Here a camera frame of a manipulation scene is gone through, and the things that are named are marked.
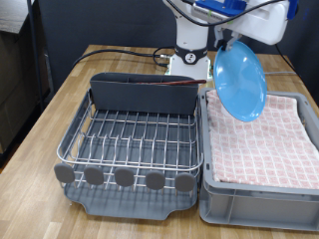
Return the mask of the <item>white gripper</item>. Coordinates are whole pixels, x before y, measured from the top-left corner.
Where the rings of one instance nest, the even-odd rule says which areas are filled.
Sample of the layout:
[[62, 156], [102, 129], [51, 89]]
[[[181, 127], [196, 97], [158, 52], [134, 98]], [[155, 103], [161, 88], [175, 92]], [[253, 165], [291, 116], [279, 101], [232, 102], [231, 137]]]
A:
[[[262, 3], [272, 0], [244, 0], [246, 9], [256, 7]], [[288, 0], [278, 0], [277, 2], [261, 6], [251, 12], [244, 14], [228, 23], [214, 27], [214, 47], [219, 48], [223, 42], [223, 31], [231, 31], [231, 39], [226, 43], [226, 51], [232, 49], [233, 44], [246, 36], [267, 45], [274, 45], [281, 41], [286, 26], [287, 13], [289, 9]]]

